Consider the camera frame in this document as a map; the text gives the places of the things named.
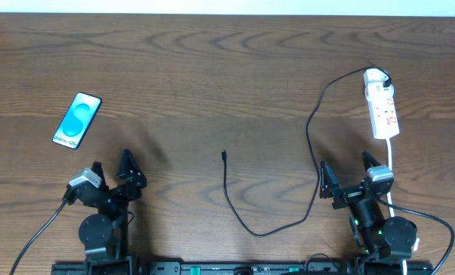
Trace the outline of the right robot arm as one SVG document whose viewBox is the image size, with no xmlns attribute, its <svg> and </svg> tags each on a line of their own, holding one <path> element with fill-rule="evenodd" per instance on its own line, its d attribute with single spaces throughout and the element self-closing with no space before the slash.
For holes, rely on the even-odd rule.
<svg viewBox="0 0 455 275">
<path fill-rule="evenodd" d="M 356 186 L 342 188 L 333 170 L 320 161 L 322 199 L 333 199 L 334 209 L 348 208 L 353 237 L 365 254 L 354 260 L 357 274 L 388 274 L 402 271 L 402 262 L 411 257 L 417 239 L 415 223 L 400 216 L 385 218 L 378 199 L 387 194 L 394 182 L 393 172 L 370 153 L 362 152 L 365 177 Z"/>
</svg>

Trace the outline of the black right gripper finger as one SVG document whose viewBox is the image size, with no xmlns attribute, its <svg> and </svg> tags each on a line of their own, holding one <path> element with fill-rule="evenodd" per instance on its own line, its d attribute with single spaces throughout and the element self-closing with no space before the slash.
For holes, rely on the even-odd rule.
<svg viewBox="0 0 455 275">
<path fill-rule="evenodd" d="M 320 160 L 320 166 L 320 197 L 322 199 L 328 199 L 334 196 L 335 192 L 340 188 L 340 184 L 334 171 L 325 160 Z"/>
<path fill-rule="evenodd" d="M 378 167 L 381 166 L 381 163 L 376 160 L 368 151 L 362 152 L 362 158 L 363 158 L 363 165 L 365 170 L 368 170 L 369 168 L 372 167 Z"/>
</svg>

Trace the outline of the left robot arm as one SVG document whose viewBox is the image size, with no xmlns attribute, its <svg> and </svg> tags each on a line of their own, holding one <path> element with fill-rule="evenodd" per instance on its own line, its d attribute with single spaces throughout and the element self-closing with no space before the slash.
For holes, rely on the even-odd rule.
<svg viewBox="0 0 455 275">
<path fill-rule="evenodd" d="M 121 155 L 116 177 L 123 181 L 115 188 L 87 183 L 79 200 L 98 210 L 85 218 L 79 227 L 84 244 L 86 274 L 142 274 L 147 268 L 129 252 L 128 226 L 134 218 L 129 203 L 141 197 L 147 178 L 130 150 Z"/>
</svg>

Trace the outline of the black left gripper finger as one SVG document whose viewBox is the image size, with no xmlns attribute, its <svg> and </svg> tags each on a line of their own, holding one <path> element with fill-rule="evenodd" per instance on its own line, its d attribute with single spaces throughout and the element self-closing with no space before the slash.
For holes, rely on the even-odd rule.
<svg viewBox="0 0 455 275">
<path fill-rule="evenodd" d="M 98 189 L 101 191 L 108 191 L 108 185 L 105 181 L 104 171 L 102 169 L 102 163 L 94 161 L 91 168 L 92 172 L 95 173 L 100 178 L 100 184 Z"/>
<path fill-rule="evenodd" d="M 144 188 L 147 186 L 147 178 L 137 165 L 133 154 L 129 149 L 124 149 L 122 152 L 116 177 L 137 188 Z"/>
</svg>

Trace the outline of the blue Galaxy S25+ smartphone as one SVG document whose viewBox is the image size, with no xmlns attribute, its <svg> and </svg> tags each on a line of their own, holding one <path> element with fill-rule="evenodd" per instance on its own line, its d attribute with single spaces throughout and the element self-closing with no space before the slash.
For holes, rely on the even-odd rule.
<svg viewBox="0 0 455 275">
<path fill-rule="evenodd" d="M 101 98 L 78 92 L 53 135 L 52 142 L 73 150 L 77 149 L 101 104 Z"/>
</svg>

